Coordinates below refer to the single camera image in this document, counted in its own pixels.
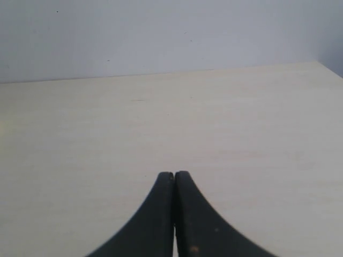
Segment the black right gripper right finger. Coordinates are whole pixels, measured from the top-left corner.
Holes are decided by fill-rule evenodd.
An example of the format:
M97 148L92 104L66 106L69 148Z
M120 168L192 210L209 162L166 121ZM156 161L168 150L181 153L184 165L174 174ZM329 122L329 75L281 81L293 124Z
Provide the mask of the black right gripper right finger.
M175 198L179 256L273 256L227 223L187 171L175 174Z

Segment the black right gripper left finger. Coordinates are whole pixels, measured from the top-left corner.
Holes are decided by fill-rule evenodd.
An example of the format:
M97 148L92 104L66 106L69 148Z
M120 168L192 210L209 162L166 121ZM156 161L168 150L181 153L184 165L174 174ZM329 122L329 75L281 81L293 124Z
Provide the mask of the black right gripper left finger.
M146 199L130 220L89 256L172 256L173 196L173 173L159 173Z

